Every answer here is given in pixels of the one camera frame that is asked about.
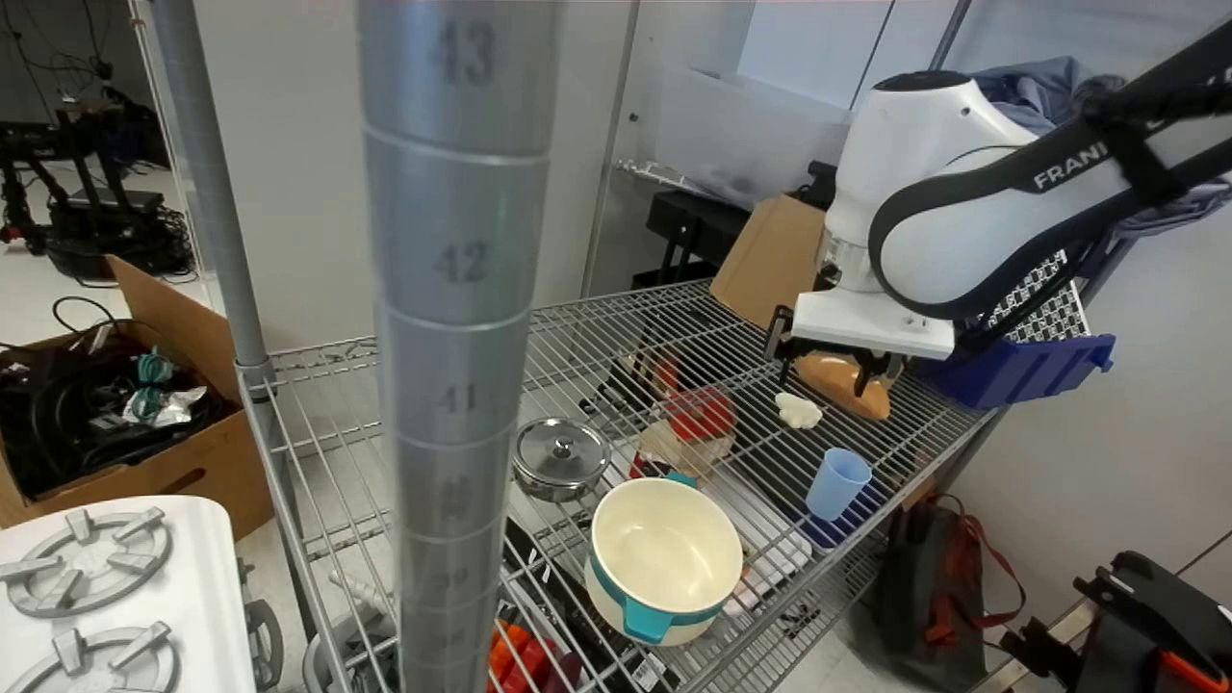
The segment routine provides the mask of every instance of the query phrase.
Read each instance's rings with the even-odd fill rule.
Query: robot
[[[1232,21],[1081,119],[1031,135],[964,72],[868,93],[828,208],[832,290],[802,291],[783,343],[886,363],[964,358],[1072,286],[1145,208],[1232,168]],[[1010,316],[992,309],[1060,264]]]

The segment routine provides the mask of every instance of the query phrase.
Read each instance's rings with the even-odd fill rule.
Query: black equipment
[[[77,114],[59,113],[59,123],[0,123],[0,240],[26,240],[31,256],[48,256],[77,282],[112,282],[109,256],[159,279],[191,272],[191,247],[181,214],[170,213],[159,191],[125,187],[125,173],[135,163],[167,166],[159,119],[125,93],[104,93],[114,107]],[[84,166],[88,159],[104,168],[104,191]],[[72,163],[81,191],[67,191],[48,163]],[[31,218],[20,166],[49,191],[49,229]]]
[[[1145,553],[1115,553],[1114,570],[1073,583],[1098,620],[1073,651],[1038,620],[1010,632],[1000,648],[1031,674],[1072,693],[1230,693],[1232,611]]]

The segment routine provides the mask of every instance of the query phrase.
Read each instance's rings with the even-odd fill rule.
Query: black bag
[[[1018,583],[1018,607],[987,611],[981,553],[1012,583],[1012,566],[987,542],[981,524],[954,507],[928,504],[901,512],[890,526],[886,566],[864,606],[858,639],[875,642],[875,664],[928,689],[976,689],[987,678],[987,626],[1023,611],[1028,592]]]

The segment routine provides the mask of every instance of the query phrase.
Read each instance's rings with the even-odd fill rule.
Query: white bowl
[[[593,512],[591,542],[591,602],[638,642],[682,648],[697,639],[743,575],[729,512],[668,476],[615,487]]]

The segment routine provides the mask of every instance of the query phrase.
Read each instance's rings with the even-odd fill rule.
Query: blue object
[[[1019,62],[976,72],[976,84],[992,102],[1012,123],[1044,135],[1072,119],[1072,95],[1078,84],[1073,59]]]
[[[723,606],[711,606],[706,611],[662,611],[625,592],[593,553],[591,553],[591,566],[602,589],[621,606],[625,637],[648,648],[657,648],[669,626],[711,620],[723,607]]]
[[[924,379],[964,410],[1006,410],[1078,388],[1092,368],[1114,368],[1114,335],[1012,343],[1000,340],[987,354],[958,367],[933,367]]]
[[[886,492],[877,492],[875,487],[868,487],[840,521],[804,521],[804,535],[815,548],[840,548],[852,530],[858,530],[858,524],[868,524],[877,507],[886,504]]]
[[[875,481],[875,467],[858,451],[832,447],[810,490],[810,512],[815,521],[840,521],[847,504]]]

